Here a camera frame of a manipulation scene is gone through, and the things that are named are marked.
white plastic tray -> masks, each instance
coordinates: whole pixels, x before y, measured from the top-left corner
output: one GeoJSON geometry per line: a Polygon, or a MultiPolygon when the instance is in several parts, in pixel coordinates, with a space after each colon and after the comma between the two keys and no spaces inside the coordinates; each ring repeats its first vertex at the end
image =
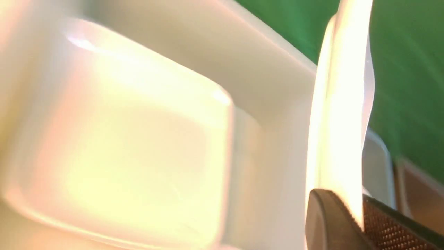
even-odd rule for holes
{"type": "Polygon", "coordinates": [[[126,248],[219,243],[233,102],[216,83],[68,19],[5,156],[24,216],[126,248]]]}
{"type": "MultiPolygon", "coordinates": [[[[262,132],[254,164],[232,174],[232,183],[239,185],[232,188],[241,190],[246,183],[249,188],[230,205],[240,214],[228,214],[225,241],[245,250],[301,249],[316,66],[232,0],[98,4],[100,15],[93,17],[100,23],[217,82],[258,122],[262,132]]],[[[9,220],[2,223],[2,238],[20,235],[20,240],[2,243],[4,249],[78,249],[86,244],[92,250],[113,249],[35,226],[7,209],[3,216],[9,220]]]]}

green background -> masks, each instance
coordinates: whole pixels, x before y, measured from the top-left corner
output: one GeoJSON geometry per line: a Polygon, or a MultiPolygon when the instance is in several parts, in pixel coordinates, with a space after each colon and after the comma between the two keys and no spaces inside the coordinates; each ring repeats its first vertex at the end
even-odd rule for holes
{"type": "MultiPolygon", "coordinates": [[[[237,0],[317,63],[339,0],[237,0]]],[[[376,91],[370,127],[393,159],[406,156],[444,183],[444,1],[374,0],[376,91]]]]}

white plastic container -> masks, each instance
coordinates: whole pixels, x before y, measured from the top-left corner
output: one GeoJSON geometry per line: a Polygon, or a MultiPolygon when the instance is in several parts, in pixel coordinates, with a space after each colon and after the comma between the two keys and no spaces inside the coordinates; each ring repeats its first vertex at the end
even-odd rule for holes
{"type": "Polygon", "coordinates": [[[126,248],[218,244],[230,96],[99,25],[72,19],[60,35],[5,163],[6,201],[126,248]]]}
{"type": "MultiPolygon", "coordinates": [[[[242,213],[242,220],[229,220],[226,231],[242,229],[242,234],[227,233],[225,242],[245,250],[302,248],[315,64],[232,0],[99,3],[100,12],[110,17],[100,19],[101,23],[217,82],[260,127],[253,163],[241,164],[245,171],[239,169],[249,174],[233,175],[238,179],[232,183],[249,183],[249,188],[238,193],[242,202],[230,208],[248,213],[242,213]]],[[[65,246],[62,240],[40,241],[39,249],[75,249],[84,244],[76,245],[69,234],[24,221],[14,223],[11,219],[0,225],[14,228],[5,237],[21,230],[45,238],[66,237],[70,242],[65,246]]]]}

plastic compartment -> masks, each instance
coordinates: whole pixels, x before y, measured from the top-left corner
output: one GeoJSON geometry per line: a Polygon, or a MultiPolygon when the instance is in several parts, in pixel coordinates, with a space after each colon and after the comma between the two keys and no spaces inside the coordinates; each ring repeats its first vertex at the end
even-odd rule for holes
{"type": "Polygon", "coordinates": [[[128,248],[220,240],[233,102],[115,32],[69,19],[5,162],[23,215],[128,248]]]}
{"type": "MultiPolygon", "coordinates": [[[[230,204],[231,211],[244,211],[242,220],[232,220],[230,217],[236,215],[228,214],[225,241],[245,250],[301,249],[316,66],[231,0],[110,0],[97,4],[101,16],[97,12],[92,15],[94,19],[217,82],[230,93],[236,106],[255,120],[252,124],[257,122],[256,153],[245,157],[251,164],[234,169],[248,174],[234,173],[231,182],[235,190],[242,189],[236,183],[249,183],[247,192],[238,192],[236,199],[241,202],[230,204]]],[[[70,242],[66,246],[62,240],[42,240],[40,249],[75,249],[84,244],[79,241],[77,245],[69,234],[13,218],[11,215],[9,225],[2,224],[14,229],[3,237],[21,230],[40,238],[66,237],[70,242]]],[[[31,236],[23,236],[22,245],[31,240],[31,236]]],[[[92,245],[90,249],[101,247],[108,248],[92,245]]]]}
{"type": "Polygon", "coordinates": [[[362,184],[373,198],[396,209],[392,160],[381,138],[368,129],[362,152],[362,184]]]}

translucent plastic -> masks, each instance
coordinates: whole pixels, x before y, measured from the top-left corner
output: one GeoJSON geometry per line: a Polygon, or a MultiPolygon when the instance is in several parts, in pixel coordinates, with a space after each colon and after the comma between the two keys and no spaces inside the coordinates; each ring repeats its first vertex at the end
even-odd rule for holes
{"type": "Polygon", "coordinates": [[[396,209],[392,159],[384,142],[370,129],[362,153],[362,182],[373,198],[396,209]]]}
{"type": "Polygon", "coordinates": [[[23,215],[112,245],[205,249],[223,229],[233,102],[219,85],[72,19],[6,162],[23,215]]]}
{"type": "Polygon", "coordinates": [[[372,0],[341,0],[328,23],[310,120],[306,199],[334,191],[363,228],[362,149],[374,76],[368,29],[372,0]]]}
{"type": "MultiPolygon", "coordinates": [[[[240,192],[230,210],[238,212],[229,212],[223,241],[244,250],[301,249],[316,65],[234,0],[95,0],[88,6],[97,10],[89,18],[217,82],[247,120],[257,122],[248,124],[258,133],[244,135],[257,140],[251,161],[233,169],[230,188],[240,192]]],[[[232,162],[240,162],[236,157],[232,162]]],[[[18,250],[115,249],[2,211],[8,220],[0,230],[22,243],[7,238],[1,247],[9,242],[18,250]]]]}

